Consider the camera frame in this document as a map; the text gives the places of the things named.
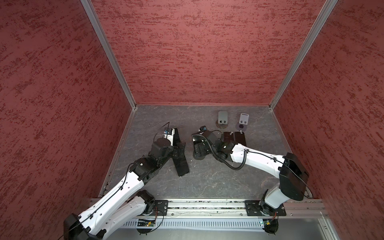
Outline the wooden round base phone stand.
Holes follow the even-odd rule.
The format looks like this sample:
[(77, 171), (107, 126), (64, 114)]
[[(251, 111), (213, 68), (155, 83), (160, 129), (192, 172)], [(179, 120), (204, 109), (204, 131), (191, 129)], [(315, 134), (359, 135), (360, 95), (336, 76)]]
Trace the wooden round base phone stand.
[(216, 126), (219, 129), (226, 129), (229, 125), (228, 121), (228, 112), (227, 111), (219, 111), (218, 112), (218, 119), (216, 121)]

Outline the maroon edged reflective phone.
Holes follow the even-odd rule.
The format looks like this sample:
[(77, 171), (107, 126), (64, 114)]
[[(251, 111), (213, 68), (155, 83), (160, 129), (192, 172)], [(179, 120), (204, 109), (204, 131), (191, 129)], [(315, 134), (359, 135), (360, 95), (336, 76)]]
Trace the maroon edged reflective phone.
[(245, 147), (247, 146), (245, 133), (243, 133), (242, 131), (234, 132), (234, 141), (237, 142), (238, 144), (245, 146)]

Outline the purple round base phone stand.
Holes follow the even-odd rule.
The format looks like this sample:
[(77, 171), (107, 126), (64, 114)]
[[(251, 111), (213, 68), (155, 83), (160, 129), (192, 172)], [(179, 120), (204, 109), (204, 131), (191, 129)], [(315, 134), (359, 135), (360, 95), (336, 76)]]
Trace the purple round base phone stand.
[(239, 122), (236, 124), (236, 129), (239, 132), (244, 132), (247, 130), (249, 124), (249, 114), (241, 113)]

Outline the black phone with white tag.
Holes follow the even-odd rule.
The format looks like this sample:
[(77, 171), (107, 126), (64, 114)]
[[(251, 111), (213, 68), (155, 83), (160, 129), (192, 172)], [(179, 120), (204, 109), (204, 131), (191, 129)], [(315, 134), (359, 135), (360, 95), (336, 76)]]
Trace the black phone with white tag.
[(222, 141), (225, 142), (233, 142), (235, 140), (234, 132), (223, 132)]

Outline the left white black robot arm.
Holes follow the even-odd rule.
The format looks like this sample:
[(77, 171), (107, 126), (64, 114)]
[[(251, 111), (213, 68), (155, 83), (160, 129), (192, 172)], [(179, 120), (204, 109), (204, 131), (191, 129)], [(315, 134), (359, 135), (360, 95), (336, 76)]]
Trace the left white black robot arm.
[(185, 144), (179, 139), (159, 138), (149, 154), (129, 165), (121, 181), (93, 206), (64, 220), (63, 240), (106, 240), (124, 222), (154, 211), (155, 198), (143, 190), (145, 184), (172, 159), (186, 161)]

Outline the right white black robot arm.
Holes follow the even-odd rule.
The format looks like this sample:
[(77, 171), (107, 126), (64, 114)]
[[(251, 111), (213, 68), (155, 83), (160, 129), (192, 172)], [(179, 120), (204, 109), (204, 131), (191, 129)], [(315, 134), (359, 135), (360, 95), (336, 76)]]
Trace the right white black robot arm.
[(224, 132), (218, 137), (214, 131), (202, 128), (192, 134), (196, 160), (212, 155), (217, 161), (234, 171), (248, 165), (264, 171), (279, 180), (270, 190), (266, 190), (256, 206), (257, 213), (273, 216), (288, 200), (302, 201), (309, 198), (309, 173), (292, 153), (273, 155), (247, 147), (245, 133)]

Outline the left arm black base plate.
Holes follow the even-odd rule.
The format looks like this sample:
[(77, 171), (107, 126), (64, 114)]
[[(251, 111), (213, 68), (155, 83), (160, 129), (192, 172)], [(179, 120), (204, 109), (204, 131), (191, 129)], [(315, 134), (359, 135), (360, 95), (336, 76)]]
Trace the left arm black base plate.
[(160, 214), (160, 216), (166, 216), (168, 212), (169, 201), (168, 200), (155, 200), (148, 209), (142, 213), (142, 216), (153, 216)]

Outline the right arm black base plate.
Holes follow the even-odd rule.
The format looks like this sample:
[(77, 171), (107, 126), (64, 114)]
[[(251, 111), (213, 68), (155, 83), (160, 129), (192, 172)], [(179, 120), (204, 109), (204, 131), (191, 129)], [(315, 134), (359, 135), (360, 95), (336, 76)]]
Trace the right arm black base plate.
[(287, 215), (285, 207), (281, 204), (277, 209), (274, 209), (267, 204), (260, 203), (260, 200), (246, 200), (245, 209), (249, 217), (285, 217)]

